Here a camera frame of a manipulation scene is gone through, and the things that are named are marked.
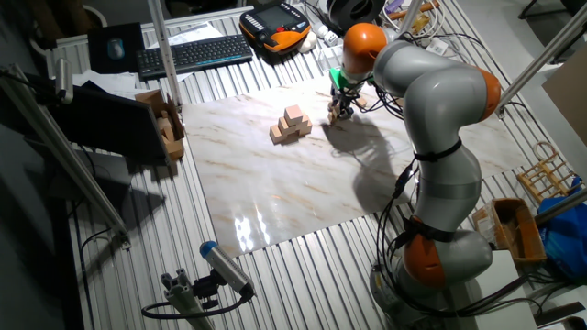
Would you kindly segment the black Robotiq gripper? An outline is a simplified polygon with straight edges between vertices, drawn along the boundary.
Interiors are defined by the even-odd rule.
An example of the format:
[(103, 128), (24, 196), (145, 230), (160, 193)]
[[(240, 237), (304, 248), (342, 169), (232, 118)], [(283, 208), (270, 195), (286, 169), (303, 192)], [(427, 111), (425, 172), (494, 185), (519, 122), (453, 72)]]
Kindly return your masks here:
[(360, 94), (353, 89), (339, 90), (336, 86), (332, 86), (330, 89), (332, 96), (332, 102), (330, 103), (330, 111), (334, 114), (338, 114), (338, 108), (341, 108), (341, 119), (347, 120), (352, 118), (353, 109), (350, 107), (354, 100), (360, 98)]

